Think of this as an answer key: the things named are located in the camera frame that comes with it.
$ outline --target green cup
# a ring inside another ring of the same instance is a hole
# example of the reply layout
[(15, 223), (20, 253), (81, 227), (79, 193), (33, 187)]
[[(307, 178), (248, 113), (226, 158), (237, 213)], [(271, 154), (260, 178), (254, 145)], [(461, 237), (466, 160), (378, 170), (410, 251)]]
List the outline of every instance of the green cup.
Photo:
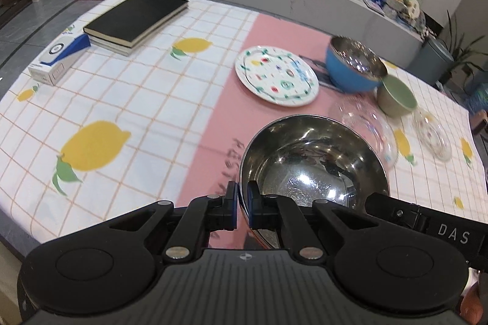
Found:
[(383, 78), (377, 101), (380, 109), (390, 117), (405, 116), (417, 107), (417, 100), (408, 86), (392, 75)]

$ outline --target gray gripper base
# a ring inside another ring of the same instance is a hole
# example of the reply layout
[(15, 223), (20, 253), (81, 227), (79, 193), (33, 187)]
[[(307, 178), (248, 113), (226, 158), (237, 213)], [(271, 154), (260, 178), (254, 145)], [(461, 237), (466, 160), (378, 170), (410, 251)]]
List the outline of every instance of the gray gripper base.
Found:
[(327, 271), (288, 252), (207, 249), (194, 263), (167, 268), (140, 300), (109, 314), (70, 318), (39, 311), (28, 325), (462, 325), (451, 311), (388, 317), (345, 297)]

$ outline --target gray trash bin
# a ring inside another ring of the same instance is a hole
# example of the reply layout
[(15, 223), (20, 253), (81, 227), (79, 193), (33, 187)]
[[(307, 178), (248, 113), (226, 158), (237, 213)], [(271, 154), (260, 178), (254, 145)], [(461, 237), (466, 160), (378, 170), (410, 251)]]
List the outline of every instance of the gray trash bin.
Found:
[(453, 62), (454, 59), (444, 43), (431, 37), (408, 66), (407, 72), (434, 85)]

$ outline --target bowl rim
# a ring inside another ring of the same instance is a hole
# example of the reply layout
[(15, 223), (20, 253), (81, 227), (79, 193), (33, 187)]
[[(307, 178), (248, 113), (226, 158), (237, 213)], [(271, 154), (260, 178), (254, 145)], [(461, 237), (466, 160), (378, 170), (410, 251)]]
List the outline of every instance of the bowl rim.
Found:
[(397, 82), (399, 82), (401, 85), (405, 86), (407, 89), (408, 89), (408, 92), (412, 95), (412, 98), (415, 102), (415, 106), (413, 108), (409, 107), (409, 106), (406, 106), (404, 105), (403, 103), (401, 103), (392, 93), (391, 91), (388, 89), (388, 87), (386, 86), (385, 84), (385, 81), (383, 81), (383, 84), (382, 84), (382, 87), (384, 87), (384, 89), (388, 92), (388, 94), (390, 95), (390, 97), (397, 103), (399, 104), (402, 108), (404, 108), (405, 110), (408, 110), (410, 112), (413, 112), (415, 109), (417, 109), (417, 107), (419, 106), (419, 103), (417, 102), (417, 98), (415, 97), (415, 95), (413, 94), (412, 90), (410, 89), (410, 87), (408, 87), (403, 81), (401, 81), (398, 77), (396, 76), (393, 76), (393, 75), (390, 75), (388, 74), (388, 76), (385, 78), (388, 78), (388, 79), (393, 79), (393, 80), (396, 80)]
[[(334, 43), (335, 41), (339, 40), (339, 39), (346, 39), (346, 40), (349, 40), (349, 41), (353, 41), (353, 42), (356, 42), (358, 44), (360, 44), (365, 50), (367, 51), (370, 51), (370, 53), (373, 55), (373, 58), (375, 61), (378, 61), (378, 65), (379, 65), (379, 68), (381, 69), (381, 72), (380, 74), (373, 74), (373, 72), (371, 72), (371, 75), (368, 75), (366, 73), (359, 73), (358, 70), (356, 68), (354, 68), (353, 66), (351, 66), (348, 62), (346, 62), (343, 58), (343, 56), (341, 54), (339, 54), (339, 52), (337, 51), (337, 49), (334, 47)], [(385, 64), (381, 61), (381, 58), (379, 56), (377, 56), (374, 51), (372, 51), (372, 49), (364, 46), (364, 44), (362, 44), (360, 41), (358, 40), (354, 40), (354, 39), (351, 39), (349, 37), (345, 37), (345, 36), (333, 36), (331, 39), (330, 39), (330, 42), (329, 42), (329, 46), (328, 46), (333, 54), (336, 56), (337, 60), (342, 64), (342, 65), (345, 65), (347, 66), (350, 70), (352, 71), (355, 71), (358, 75), (366, 78), (367, 80), (370, 80), (370, 81), (375, 81), (375, 82), (380, 82), (382, 81), (382, 79), (388, 75), (388, 69), (386, 68)]]
[(366, 146), (371, 150), (371, 152), (375, 155), (376, 159), (378, 160), (378, 162), (380, 163), (380, 167), (383, 171), (383, 173), (385, 174), (385, 179), (386, 179), (386, 187), (388, 188), (388, 191), (387, 191), (387, 194), (388, 194), (388, 197), (390, 197), (390, 182), (389, 182), (389, 179), (388, 179), (388, 174), (386, 173), (386, 170), (385, 168), (383, 167), (383, 164), (381, 163), (381, 160), (380, 158), (378, 157), (378, 155), (376, 154), (376, 152), (373, 150), (373, 148), (369, 145), (368, 142), (366, 142), (366, 140), (364, 140), (358, 133), (356, 133), (353, 129), (349, 128), (347, 125), (344, 125), (342, 123), (340, 123), (340, 121), (337, 121), (337, 120), (334, 120), (334, 119), (331, 119), (327, 116), (321, 116), (321, 115), (313, 115), (313, 114), (309, 114), (309, 113), (302, 113), (302, 114), (296, 114), (296, 115), (288, 115), (288, 116), (284, 116), (284, 117), (281, 117), (279, 119), (276, 119), (270, 123), (268, 123), (267, 125), (265, 125), (263, 128), (261, 128), (253, 137), (252, 139), (249, 141), (249, 143), (247, 144), (247, 147), (246, 147), (246, 150), (244, 150), (244, 153), (242, 155), (242, 160), (241, 160), (241, 165), (239, 166), (239, 180), (237, 181), (237, 184), (239, 186), (239, 195), (238, 195), (238, 199), (239, 199), (239, 204), (241, 206), (241, 209), (243, 211), (243, 214), (244, 216), (246, 217), (246, 219), (249, 219), (249, 212), (247, 210), (247, 205), (246, 205), (246, 202), (244, 200), (244, 193), (242, 191), (242, 169), (243, 169), (243, 165), (244, 165), (244, 160), (247, 156), (247, 152), (249, 151), (252, 143), (256, 140), (257, 136), (260, 135), (260, 133), (262, 133), (265, 129), (269, 128), (270, 126), (276, 124), (276, 123), (279, 123), (280, 121), (283, 121), (283, 120), (287, 120), (287, 119), (291, 119), (291, 118), (296, 118), (296, 117), (312, 117), (314, 119), (323, 119), (323, 120), (328, 120), (328, 121), (332, 121), (333, 123), (337, 123), (337, 124), (340, 124), (341, 126), (343, 126), (345, 129), (349, 130), (350, 132), (352, 132), (354, 135), (356, 135), (360, 140), (362, 140)]

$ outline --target clear glass plate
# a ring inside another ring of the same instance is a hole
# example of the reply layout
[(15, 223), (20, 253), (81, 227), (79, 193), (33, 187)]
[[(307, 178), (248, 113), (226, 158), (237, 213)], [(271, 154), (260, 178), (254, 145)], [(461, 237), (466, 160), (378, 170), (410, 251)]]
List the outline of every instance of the clear glass plate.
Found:
[(386, 171), (398, 158), (395, 135), (378, 108), (361, 97), (348, 97), (333, 104), (329, 117), (349, 127), (374, 150)]
[(448, 162), (452, 157), (451, 142), (445, 129), (432, 113), (418, 108), (413, 114), (413, 125), (420, 142), (439, 160)]

